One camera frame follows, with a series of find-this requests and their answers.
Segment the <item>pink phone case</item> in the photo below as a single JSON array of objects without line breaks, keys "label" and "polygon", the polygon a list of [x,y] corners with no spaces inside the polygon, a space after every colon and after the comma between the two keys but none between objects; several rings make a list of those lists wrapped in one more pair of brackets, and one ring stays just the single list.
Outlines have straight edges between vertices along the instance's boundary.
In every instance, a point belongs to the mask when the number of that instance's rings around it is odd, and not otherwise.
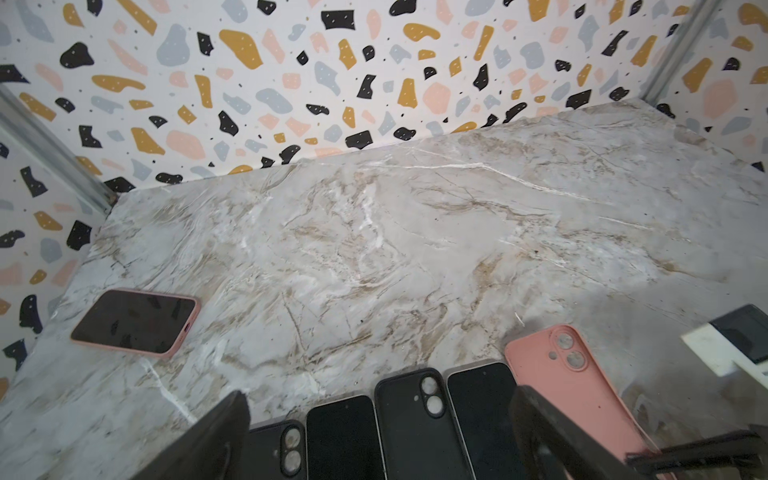
[{"label": "pink phone case", "polygon": [[[533,387],[625,465],[628,455],[657,453],[575,328],[555,325],[513,340],[504,355],[516,388]],[[545,479],[572,479],[545,447],[541,459]]]}]

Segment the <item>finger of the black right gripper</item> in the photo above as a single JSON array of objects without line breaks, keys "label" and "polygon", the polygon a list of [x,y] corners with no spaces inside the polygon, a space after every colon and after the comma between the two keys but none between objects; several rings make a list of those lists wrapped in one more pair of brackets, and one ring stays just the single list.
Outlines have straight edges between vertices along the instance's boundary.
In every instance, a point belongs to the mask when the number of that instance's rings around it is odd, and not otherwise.
[{"label": "finger of the black right gripper", "polygon": [[653,454],[633,454],[626,464],[642,475],[734,468],[741,479],[767,478],[767,426],[667,447]]}]

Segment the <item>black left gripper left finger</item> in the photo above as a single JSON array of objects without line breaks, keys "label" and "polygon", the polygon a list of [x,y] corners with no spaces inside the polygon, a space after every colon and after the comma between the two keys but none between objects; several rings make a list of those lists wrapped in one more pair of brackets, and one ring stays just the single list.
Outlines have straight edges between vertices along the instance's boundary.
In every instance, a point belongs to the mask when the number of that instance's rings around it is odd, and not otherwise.
[{"label": "black left gripper left finger", "polygon": [[233,391],[133,479],[241,479],[249,425],[247,398]]}]

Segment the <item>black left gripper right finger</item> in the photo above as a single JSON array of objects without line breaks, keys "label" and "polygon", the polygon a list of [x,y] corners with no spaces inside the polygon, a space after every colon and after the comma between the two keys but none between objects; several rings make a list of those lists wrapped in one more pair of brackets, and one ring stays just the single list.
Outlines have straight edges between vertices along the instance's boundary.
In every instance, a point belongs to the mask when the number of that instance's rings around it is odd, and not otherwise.
[{"label": "black left gripper right finger", "polygon": [[509,407],[519,458],[528,479],[545,479],[547,448],[572,479],[640,479],[533,387],[515,389]]}]

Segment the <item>purple phone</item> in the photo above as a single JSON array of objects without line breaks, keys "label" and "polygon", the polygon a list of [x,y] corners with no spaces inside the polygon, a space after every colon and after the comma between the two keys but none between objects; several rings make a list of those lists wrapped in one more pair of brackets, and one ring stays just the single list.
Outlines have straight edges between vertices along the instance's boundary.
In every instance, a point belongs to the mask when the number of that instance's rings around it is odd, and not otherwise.
[{"label": "purple phone", "polygon": [[309,479],[384,480],[379,430],[370,397],[356,395],[309,410]]}]

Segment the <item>black phone case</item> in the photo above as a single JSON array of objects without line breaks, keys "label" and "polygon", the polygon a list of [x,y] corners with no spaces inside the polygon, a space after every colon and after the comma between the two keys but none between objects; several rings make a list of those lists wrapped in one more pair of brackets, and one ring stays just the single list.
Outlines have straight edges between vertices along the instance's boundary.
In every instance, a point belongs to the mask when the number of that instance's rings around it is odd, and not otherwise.
[{"label": "black phone case", "polygon": [[297,420],[251,429],[242,453],[241,479],[305,480],[306,434]]},{"label": "black phone case", "polygon": [[374,404],[389,479],[471,479],[441,374],[424,368],[379,381]]}]

